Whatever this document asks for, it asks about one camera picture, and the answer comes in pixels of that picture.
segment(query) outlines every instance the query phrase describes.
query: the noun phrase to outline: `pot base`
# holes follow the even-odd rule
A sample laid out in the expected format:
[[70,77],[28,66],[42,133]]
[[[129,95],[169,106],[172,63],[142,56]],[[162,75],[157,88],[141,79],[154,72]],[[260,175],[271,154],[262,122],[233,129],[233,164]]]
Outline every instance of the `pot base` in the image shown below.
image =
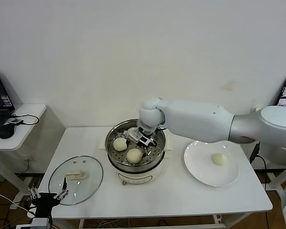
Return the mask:
[[162,163],[160,163],[157,167],[153,168],[148,172],[140,174],[130,174],[122,172],[117,168],[113,167],[115,173],[123,181],[122,182],[123,185],[125,184],[139,185],[151,182],[160,174],[161,168],[162,168]]

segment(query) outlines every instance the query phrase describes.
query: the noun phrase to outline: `mouse cable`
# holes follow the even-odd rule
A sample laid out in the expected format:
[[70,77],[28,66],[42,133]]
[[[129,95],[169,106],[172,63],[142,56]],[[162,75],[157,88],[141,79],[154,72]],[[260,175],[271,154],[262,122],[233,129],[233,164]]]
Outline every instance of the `mouse cable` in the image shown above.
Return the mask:
[[39,118],[36,117],[36,116],[34,116],[34,115],[32,115],[32,114],[24,114],[24,115],[16,115],[16,114],[13,114],[13,115],[10,115],[9,118],[18,118],[18,117],[25,117],[25,116],[34,117],[34,118],[37,119],[37,122],[35,122],[35,123],[24,123],[24,122],[22,122],[21,125],[35,125],[35,124],[37,124],[37,123],[39,122]]

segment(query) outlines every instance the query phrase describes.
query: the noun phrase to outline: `white robotic arm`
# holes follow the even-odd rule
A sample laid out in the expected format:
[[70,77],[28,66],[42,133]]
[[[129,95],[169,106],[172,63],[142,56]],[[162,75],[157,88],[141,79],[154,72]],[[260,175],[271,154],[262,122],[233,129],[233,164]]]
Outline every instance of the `white robotic arm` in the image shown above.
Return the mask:
[[[265,157],[274,163],[277,158],[286,163],[286,107],[269,106],[255,114],[233,115],[213,104],[154,98],[141,106],[137,125],[139,128],[129,136],[134,141],[142,137],[145,139],[141,142],[148,144],[146,136],[158,127],[208,143],[228,140],[246,144],[258,140]],[[286,220],[286,192],[282,208]]]

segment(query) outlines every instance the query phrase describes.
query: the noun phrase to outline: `steamed bun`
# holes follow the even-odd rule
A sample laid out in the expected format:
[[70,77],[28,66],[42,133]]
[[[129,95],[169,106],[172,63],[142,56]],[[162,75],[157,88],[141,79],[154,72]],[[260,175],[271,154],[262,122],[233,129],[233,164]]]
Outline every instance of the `steamed bun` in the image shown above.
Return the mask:
[[224,166],[227,164],[228,158],[226,155],[218,153],[212,155],[212,161],[218,166]]
[[142,155],[140,149],[131,149],[127,152],[127,161],[131,164],[137,164],[141,161]]
[[113,142],[113,148],[116,151],[123,151],[123,150],[127,149],[126,139],[123,137],[119,137],[119,138],[115,139]]

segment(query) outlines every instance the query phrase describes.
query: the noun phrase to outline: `white table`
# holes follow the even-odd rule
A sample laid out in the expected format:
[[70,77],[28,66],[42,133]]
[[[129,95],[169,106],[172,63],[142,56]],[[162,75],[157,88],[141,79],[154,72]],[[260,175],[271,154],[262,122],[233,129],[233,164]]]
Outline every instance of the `white table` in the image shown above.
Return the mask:
[[[15,105],[14,114],[16,115],[34,115],[38,118],[46,110],[45,104],[20,104]],[[20,117],[25,123],[35,123],[37,120],[34,117]],[[0,138],[0,151],[14,151],[21,147],[24,140],[27,138],[31,130],[35,125],[20,125],[15,127],[15,133],[12,137],[7,139]],[[4,162],[0,160],[0,176],[11,182],[16,188],[18,188],[23,194],[29,192],[29,186],[17,177],[12,171],[4,165]]]
[[[184,149],[193,140],[169,132],[173,150],[163,161],[160,175],[150,183],[123,186],[108,161],[105,150],[99,149],[101,139],[110,127],[67,128],[39,187],[48,192],[54,170],[74,156],[92,156],[103,167],[103,181],[97,192],[75,206],[54,207],[53,219],[176,217],[213,215],[215,224],[208,228],[231,227],[252,212],[272,209],[272,204],[248,162],[241,147],[235,145],[240,165],[238,179],[227,187],[211,187],[196,180],[184,166]],[[225,223],[219,214],[236,214]]]

